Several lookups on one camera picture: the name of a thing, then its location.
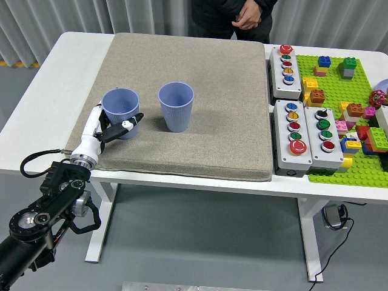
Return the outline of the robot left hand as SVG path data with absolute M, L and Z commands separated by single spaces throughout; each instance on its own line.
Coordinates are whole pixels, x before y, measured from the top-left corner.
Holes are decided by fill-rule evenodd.
M 94 167 L 98 163 L 98 156 L 103 151 L 102 144 L 129 133 L 143 117 L 143 113 L 137 113 L 134 117 L 103 129 L 102 122 L 107 119 L 105 112 L 101 104 L 95 106 L 82 132 L 80 145 L 70 155 L 70 162 L 72 164 L 89 163 L 90 167 Z

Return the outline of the person's hand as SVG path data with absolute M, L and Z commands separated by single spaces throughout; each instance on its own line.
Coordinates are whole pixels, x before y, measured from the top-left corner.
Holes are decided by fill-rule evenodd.
M 250 30 L 261 22 L 262 8 L 254 1 L 247 0 L 232 25 L 241 30 Z

